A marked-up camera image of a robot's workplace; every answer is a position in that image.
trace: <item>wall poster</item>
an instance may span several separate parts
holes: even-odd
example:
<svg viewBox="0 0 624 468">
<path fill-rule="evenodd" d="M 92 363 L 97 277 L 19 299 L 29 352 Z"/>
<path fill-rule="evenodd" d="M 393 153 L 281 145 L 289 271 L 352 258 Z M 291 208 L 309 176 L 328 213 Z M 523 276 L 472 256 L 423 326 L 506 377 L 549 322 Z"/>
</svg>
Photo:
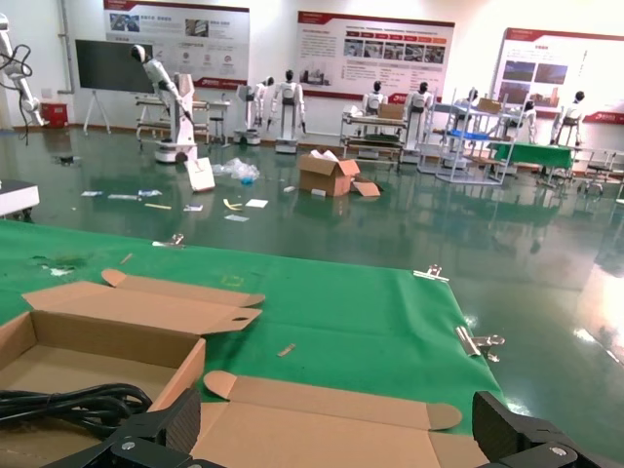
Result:
<svg viewBox="0 0 624 468">
<path fill-rule="evenodd" d="M 103 2 L 107 41 L 151 45 L 154 57 L 170 74 L 189 73 L 197 88 L 236 90 L 247 84 L 248 8 L 143 0 Z"/>
</svg>

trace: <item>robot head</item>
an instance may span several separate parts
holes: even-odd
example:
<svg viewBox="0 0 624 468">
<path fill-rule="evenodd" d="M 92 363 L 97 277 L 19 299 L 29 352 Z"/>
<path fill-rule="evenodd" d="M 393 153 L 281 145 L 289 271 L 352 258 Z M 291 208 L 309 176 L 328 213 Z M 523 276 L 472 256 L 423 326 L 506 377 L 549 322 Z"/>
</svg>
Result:
<svg viewBox="0 0 624 468">
<path fill-rule="evenodd" d="M 133 59 L 139 61 L 140 63 L 147 62 L 147 52 L 143 46 L 135 45 L 130 50 L 130 55 Z"/>
</svg>

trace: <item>table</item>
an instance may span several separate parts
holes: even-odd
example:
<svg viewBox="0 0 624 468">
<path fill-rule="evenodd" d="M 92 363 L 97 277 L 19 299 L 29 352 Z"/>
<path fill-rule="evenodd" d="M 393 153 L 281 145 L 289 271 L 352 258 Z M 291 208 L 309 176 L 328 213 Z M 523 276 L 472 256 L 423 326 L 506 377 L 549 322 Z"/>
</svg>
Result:
<svg viewBox="0 0 624 468">
<path fill-rule="evenodd" d="M 0 323 L 27 310 L 22 293 L 79 280 L 101 283 L 101 270 L 117 268 L 266 295 L 262 315 L 250 327 L 208 336 L 206 371 L 446 402 L 463 414 L 453 429 L 457 434 L 471 431 L 475 391 L 502 398 L 486 360 L 466 356 L 459 344 L 454 328 L 466 321 L 447 283 L 406 270 L 223 249 L 155 248 L 145 239 L 0 223 L 0 245 L 11 246 L 0 250 Z M 42 264 L 74 270 L 53 277 Z M 291 343 L 294 350 L 279 358 Z"/>
</svg>

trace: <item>red fire extinguisher box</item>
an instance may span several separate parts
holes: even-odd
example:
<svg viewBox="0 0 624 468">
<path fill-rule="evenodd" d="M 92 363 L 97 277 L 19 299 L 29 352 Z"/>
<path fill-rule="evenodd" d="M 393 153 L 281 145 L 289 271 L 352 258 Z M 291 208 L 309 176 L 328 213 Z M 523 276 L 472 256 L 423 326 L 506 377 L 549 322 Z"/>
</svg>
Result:
<svg viewBox="0 0 624 468">
<path fill-rule="evenodd" d="M 48 122 L 49 129 L 62 129 L 69 123 L 67 119 L 67 104 L 44 102 L 41 104 L 41 117 Z"/>
</svg>

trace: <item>sign board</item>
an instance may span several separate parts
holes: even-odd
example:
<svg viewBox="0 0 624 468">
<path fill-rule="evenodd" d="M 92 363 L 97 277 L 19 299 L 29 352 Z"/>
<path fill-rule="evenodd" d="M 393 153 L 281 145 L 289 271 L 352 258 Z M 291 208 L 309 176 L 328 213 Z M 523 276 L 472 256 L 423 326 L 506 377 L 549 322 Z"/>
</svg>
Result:
<svg viewBox="0 0 624 468">
<path fill-rule="evenodd" d="M 509 28 L 505 33 L 493 95 L 522 104 L 535 101 L 540 115 L 554 115 L 585 93 L 585 121 L 624 124 L 618 67 L 624 36 Z"/>
<path fill-rule="evenodd" d="M 392 103 L 421 82 L 441 96 L 453 22 L 299 12 L 298 79 L 307 96 L 361 99 L 381 81 Z"/>
<path fill-rule="evenodd" d="M 149 44 L 170 73 L 197 88 L 236 90 L 249 74 L 250 11 L 213 5 L 103 0 L 106 40 Z"/>
</svg>

